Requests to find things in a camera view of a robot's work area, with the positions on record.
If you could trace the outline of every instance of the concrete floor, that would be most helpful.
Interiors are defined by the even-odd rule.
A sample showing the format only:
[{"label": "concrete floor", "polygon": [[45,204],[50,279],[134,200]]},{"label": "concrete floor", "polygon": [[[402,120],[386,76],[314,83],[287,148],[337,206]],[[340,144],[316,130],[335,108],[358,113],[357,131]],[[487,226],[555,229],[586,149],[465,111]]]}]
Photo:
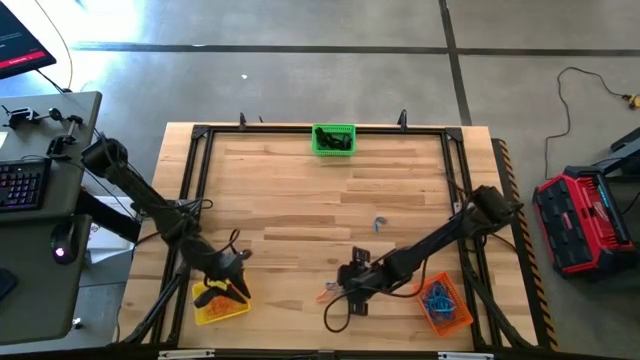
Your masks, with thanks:
[{"label": "concrete floor", "polygon": [[[64,48],[35,5],[5,1],[58,64],[43,71],[66,85]],[[327,45],[446,47],[438,0],[41,0],[74,46],[86,42],[161,45]],[[638,49],[635,0],[448,0],[457,46],[510,49]],[[98,127],[120,139],[150,180],[168,121],[236,121],[243,111],[269,122],[458,125],[448,55],[269,54],[73,51],[74,91],[104,94]],[[520,193],[544,178],[543,139],[565,118],[556,76],[567,66],[602,74],[614,91],[640,92],[637,57],[460,56],[473,125],[509,144]],[[594,162],[637,127],[632,112],[594,78],[567,73],[573,129],[550,144],[550,173]],[[52,93],[37,74],[0,81],[0,96]],[[634,189],[614,189],[625,206]],[[549,264],[530,206],[525,207],[561,350],[640,358],[640,276],[584,284]],[[640,211],[632,211],[632,219]],[[83,275],[78,309],[86,332],[0,353],[95,346],[110,341],[129,255]]]}]

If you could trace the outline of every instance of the keyboard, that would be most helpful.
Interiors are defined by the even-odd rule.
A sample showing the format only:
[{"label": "keyboard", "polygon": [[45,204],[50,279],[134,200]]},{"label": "keyboard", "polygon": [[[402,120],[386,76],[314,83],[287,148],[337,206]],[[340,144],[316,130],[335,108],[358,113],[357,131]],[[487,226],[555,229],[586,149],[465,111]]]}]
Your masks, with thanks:
[{"label": "keyboard", "polygon": [[40,209],[50,169],[49,158],[0,161],[0,213]]}]

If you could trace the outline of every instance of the orange plastic basket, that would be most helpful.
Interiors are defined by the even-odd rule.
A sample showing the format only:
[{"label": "orange plastic basket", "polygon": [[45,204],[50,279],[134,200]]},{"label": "orange plastic basket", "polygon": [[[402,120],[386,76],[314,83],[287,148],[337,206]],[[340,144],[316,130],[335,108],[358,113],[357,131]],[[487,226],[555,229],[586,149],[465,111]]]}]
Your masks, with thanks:
[{"label": "orange plastic basket", "polygon": [[[433,287],[436,286],[437,282],[439,282],[444,288],[446,296],[453,300],[452,305],[454,305],[455,308],[448,314],[450,320],[448,319],[443,321],[442,319],[432,319],[431,315],[429,315],[427,305],[424,304],[424,299],[427,298],[428,294],[431,292]],[[413,286],[414,291],[418,290],[419,287],[420,284],[415,284]],[[416,296],[416,299],[418,300],[420,308],[424,312],[427,321],[429,321],[433,330],[435,330],[435,332],[440,336],[444,337],[451,335],[463,327],[469,326],[473,322],[473,317],[471,317],[469,309],[467,309],[467,305],[462,301],[462,298],[460,298],[460,295],[456,292],[456,288],[453,286],[451,278],[445,272],[426,279],[424,281],[422,291],[418,296]]]}]

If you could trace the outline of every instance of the blue object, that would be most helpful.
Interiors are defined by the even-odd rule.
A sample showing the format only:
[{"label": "blue object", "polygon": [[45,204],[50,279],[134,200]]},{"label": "blue object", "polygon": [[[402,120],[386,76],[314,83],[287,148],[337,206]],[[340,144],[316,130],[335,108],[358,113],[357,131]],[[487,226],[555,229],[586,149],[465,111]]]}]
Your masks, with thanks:
[{"label": "blue object", "polygon": [[379,232],[380,231],[380,224],[384,225],[386,223],[387,223],[387,219],[383,218],[382,216],[378,216],[373,221],[373,230],[375,230],[375,232]]},{"label": "blue object", "polygon": [[422,298],[429,317],[436,325],[442,325],[456,319],[453,312],[456,308],[455,300],[449,296],[449,291],[440,281],[431,284],[431,288]]}]

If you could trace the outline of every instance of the white paper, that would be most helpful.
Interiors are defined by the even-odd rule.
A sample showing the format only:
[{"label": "white paper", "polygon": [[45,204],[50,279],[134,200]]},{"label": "white paper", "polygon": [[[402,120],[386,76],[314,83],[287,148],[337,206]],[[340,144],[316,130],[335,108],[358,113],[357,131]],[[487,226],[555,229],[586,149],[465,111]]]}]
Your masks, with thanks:
[{"label": "white paper", "polygon": [[[108,205],[110,208],[118,211],[123,215],[129,216],[122,206],[111,196],[96,196],[96,199],[102,203]],[[135,214],[135,211],[131,209],[131,201],[128,197],[118,197],[118,200],[127,207],[129,212]],[[91,224],[91,231],[89,232],[89,242],[87,243],[87,250],[91,252],[91,262],[97,263],[112,256],[121,254],[125,251],[133,249],[133,243],[127,241],[120,236],[112,233],[111,231],[102,228],[98,224]]]}]

